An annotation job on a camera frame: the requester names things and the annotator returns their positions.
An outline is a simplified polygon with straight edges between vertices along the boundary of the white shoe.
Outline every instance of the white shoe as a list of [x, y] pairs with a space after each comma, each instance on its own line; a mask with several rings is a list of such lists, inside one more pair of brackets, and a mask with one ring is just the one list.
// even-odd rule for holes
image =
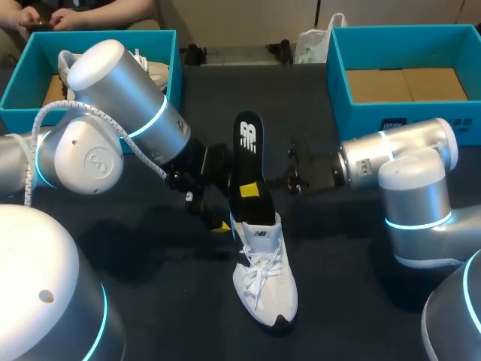
[[231, 227], [242, 247], [232, 279], [244, 307], [265, 326], [289, 326], [298, 310], [298, 291], [280, 215], [273, 226], [238, 223], [231, 215]]
[[[141, 67], [145, 70], [146, 73], [149, 74], [150, 79], [152, 79], [156, 85], [160, 88], [160, 90], [164, 90], [168, 84], [168, 74], [169, 74], [169, 67], [168, 65], [162, 62], [149, 62], [145, 56], [141, 56], [138, 49], [135, 49], [135, 55], [131, 53], [135, 60], [141, 65]], [[67, 50], [62, 50], [59, 53], [58, 58], [58, 69], [59, 69], [59, 76], [64, 85], [68, 86], [67, 84], [67, 76], [68, 72], [72, 65], [80, 58], [82, 54], [74, 54]], [[68, 90], [68, 100], [74, 100], [75, 95], [69, 89]]]

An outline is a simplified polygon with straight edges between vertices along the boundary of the wall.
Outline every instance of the wall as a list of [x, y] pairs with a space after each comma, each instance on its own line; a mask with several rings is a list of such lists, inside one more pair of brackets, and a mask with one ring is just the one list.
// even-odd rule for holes
[[[161, 25], [180, 46], [250, 46], [295, 41], [313, 27], [316, 0], [159, 0]], [[463, 0], [322, 0], [319, 27], [334, 12], [351, 25], [454, 23]], [[465, 0], [460, 21], [481, 23], [481, 0]]]

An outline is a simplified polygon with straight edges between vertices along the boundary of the plastic bag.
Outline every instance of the plastic bag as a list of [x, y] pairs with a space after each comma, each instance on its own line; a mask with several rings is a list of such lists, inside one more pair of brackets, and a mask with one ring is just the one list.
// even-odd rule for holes
[[295, 63], [326, 62], [328, 58], [329, 39], [332, 28], [347, 26], [346, 17], [342, 13], [332, 16], [327, 30], [312, 29], [299, 35], [295, 48]]

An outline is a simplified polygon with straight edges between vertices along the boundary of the yellow tag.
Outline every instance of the yellow tag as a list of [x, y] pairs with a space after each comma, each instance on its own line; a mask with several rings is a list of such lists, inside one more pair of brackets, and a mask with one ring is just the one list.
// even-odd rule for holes
[[229, 227], [229, 226], [227, 225], [227, 223], [223, 221], [223, 222], [222, 222], [222, 227], [212, 229], [211, 232], [219, 232], [219, 233], [222, 233], [222, 232], [230, 232], [230, 231], [231, 231], [231, 227]]
[[239, 189], [242, 198], [259, 197], [259, 189], [256, 182], [240, 186]]

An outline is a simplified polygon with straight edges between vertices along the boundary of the insole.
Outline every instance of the insole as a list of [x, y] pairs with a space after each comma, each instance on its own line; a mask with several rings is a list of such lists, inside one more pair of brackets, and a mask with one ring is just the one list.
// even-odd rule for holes
[[264, 125], [253, 111], [243, 111], [234, 121], [234, 159], [229, 205], [237, 222], [272, 226], [276, 212], [262, 172]]

